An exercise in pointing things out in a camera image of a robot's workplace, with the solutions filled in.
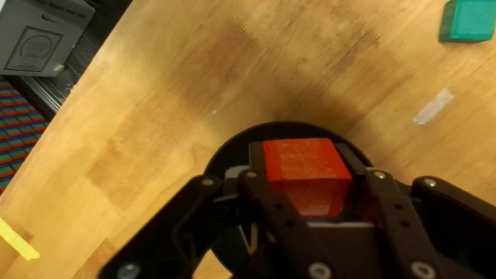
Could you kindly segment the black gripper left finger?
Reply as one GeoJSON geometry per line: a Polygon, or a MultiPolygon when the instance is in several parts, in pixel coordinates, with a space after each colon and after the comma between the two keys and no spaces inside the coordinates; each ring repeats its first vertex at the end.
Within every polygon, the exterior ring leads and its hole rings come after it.
{"type": "Polygon", "coordinates": [[[256,173],[262,177],[266,176],[263,146],[260,142],[252,142],[248,146],[248,160],[249,160],[249,170],[252,173],[256,173]]]}

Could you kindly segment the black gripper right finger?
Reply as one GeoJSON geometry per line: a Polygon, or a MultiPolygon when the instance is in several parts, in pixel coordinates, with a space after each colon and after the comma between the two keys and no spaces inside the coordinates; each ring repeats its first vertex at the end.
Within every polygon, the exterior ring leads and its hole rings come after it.
{"type": "Polygon", "coordinates": [[[369,162],[355,150],[344,143],[338,143],[336,150],[353,177],[361,177],[369,168],[369,162]]]}

